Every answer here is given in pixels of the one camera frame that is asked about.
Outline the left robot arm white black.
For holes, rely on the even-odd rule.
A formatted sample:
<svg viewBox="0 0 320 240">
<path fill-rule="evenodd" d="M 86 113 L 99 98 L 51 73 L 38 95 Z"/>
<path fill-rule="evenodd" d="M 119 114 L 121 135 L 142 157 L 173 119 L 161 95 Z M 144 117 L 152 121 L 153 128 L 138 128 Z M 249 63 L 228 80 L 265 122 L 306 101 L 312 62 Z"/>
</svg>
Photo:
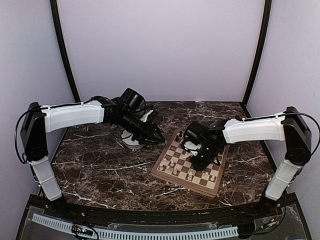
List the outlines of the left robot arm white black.
<svg viewBox="0 0 320 240">
<path fill-rule="evenodd" d="M 16 155 L 22 164 L 28 164 L 34 181 L 52 202 L 51 210 L 60 218 L 67 218 L 70 206 L 62 199 L 64 195 L 52 168 L 55 157 L 50 150 L 57 151 L 70 127 L 88 124 L 105 124 L 122 127 L 129 132 L 129 139 L 139 145 L 158 145 L 165 141 L 160 128 L 154 122 L 158 114 L 152 105 L 144 104 L 145 98 L 131 88 L 112 99 L 93 96 L 87 101 L 59 105 L 29 104 L 17 120 L 14 129 L 14 147 L 18 150 L 21 140 L 23 152 Z"/>
</svg>

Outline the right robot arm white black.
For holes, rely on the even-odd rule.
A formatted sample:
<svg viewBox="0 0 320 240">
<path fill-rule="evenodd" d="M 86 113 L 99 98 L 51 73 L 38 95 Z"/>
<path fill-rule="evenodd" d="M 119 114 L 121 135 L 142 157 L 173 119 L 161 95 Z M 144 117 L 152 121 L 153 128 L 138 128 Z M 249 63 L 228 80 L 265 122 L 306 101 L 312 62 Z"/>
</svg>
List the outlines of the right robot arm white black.
<svg viewBox="0 0 320 240">
<path fill-rule="evenodd" d="M 192 166 L 202 172 L 227 145 L 279 142 L 284 150 L 282 159 L 276 163 L 276 171 L 264 189 L 262 201 L 255 205 L 255 213 L 266 217 L 317 150 L 312 147 L 312 131 L 305 118 L 317 123 L 294 106 L 265 116 L 223 118 L 211 126 L 193 121 L 184 131 L 181 145 L 192 154 Z"/>
</svg>

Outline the wooden chessboard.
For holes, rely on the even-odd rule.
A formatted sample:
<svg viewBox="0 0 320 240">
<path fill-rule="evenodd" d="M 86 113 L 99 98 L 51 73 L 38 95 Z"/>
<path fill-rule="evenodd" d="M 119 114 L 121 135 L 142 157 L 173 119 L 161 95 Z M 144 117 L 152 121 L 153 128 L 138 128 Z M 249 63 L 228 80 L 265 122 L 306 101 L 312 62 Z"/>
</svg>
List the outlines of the wooden chessboard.
<svg viewBox="0 0 320 240">
<path fill-rule="evenodd" d="M 204 171 L 196 171 L 190 162 L 190 153 L 182 147 L 183 139 L 180 135 L 179 130 L 173 132 L 153 166 L 151 175 L 169 183 L 183 186 L 188 190 L 212 198 L 216 197 L 225 168 L 229 146 L 224 148 L 222 154 L 217 155 L 215 161 L 219 161 L 219 166 L 211 163 Z M 170 162 L 174 162 L 174 167 L 177 168 L 176 175 L 173 174 L 174 167 L 170 166 Z M 160 164 L 163 164 L 163 170 L 160 170 Z M 170 173 L 166 172 L 167 166 L 170 166 Z M 192 181 L 188 180 L 189 172 L 193 173 Z M 205 172 L 209 174 L 207 179 L 203 178 Z M 215 182 L 211 181 L 212 176 L 215 176 Z"/>
</svg>

